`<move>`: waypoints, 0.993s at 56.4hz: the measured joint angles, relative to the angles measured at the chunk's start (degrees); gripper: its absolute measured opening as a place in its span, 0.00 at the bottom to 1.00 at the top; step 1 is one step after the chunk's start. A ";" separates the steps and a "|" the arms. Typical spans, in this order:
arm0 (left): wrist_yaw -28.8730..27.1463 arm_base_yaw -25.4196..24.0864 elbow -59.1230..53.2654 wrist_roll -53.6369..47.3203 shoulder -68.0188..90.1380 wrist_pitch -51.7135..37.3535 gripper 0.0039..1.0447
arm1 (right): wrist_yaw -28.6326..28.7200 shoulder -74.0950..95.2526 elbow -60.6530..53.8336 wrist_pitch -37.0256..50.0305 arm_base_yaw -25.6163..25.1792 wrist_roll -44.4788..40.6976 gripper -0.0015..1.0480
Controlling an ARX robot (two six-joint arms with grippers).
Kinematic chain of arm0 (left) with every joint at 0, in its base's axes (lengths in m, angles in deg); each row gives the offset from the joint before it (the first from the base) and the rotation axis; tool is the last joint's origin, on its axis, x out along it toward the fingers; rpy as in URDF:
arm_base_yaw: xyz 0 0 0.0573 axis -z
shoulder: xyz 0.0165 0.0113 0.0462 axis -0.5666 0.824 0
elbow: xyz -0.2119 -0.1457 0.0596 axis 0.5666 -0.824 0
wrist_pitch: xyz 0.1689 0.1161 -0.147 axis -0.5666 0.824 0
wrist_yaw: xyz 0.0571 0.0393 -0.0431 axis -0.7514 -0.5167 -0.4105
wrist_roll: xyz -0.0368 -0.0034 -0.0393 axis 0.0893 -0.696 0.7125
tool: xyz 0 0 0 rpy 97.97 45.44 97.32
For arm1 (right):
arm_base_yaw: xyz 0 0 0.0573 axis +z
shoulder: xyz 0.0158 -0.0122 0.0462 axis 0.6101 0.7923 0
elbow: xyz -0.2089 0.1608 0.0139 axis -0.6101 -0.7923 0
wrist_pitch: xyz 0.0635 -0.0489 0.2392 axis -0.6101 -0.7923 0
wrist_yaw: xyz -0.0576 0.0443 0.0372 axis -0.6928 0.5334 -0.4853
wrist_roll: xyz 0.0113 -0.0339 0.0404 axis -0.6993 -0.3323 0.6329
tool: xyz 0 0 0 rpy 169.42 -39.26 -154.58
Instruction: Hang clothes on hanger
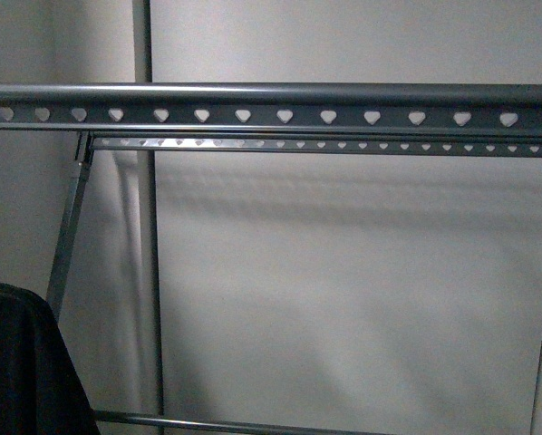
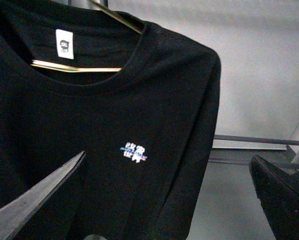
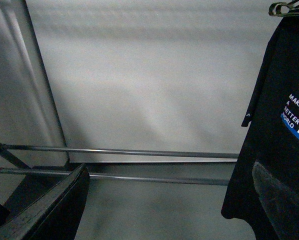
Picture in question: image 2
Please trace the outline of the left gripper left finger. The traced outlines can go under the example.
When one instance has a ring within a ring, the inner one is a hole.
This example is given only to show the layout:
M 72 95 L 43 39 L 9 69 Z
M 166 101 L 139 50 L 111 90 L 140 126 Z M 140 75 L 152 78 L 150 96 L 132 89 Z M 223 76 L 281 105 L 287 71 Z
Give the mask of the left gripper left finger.
M 0 240 L 65 240 L 80 202 L 86 153 L 0 208 Z

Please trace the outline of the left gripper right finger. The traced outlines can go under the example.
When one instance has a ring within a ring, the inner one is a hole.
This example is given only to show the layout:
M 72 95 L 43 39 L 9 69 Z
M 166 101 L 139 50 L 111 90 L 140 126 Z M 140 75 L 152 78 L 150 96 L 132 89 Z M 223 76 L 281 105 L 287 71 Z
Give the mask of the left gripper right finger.
M 277 240 L 299 240 L 299 166 L 283 171 L 259 155 L 249 163 L 249 172 L 262 210 Z

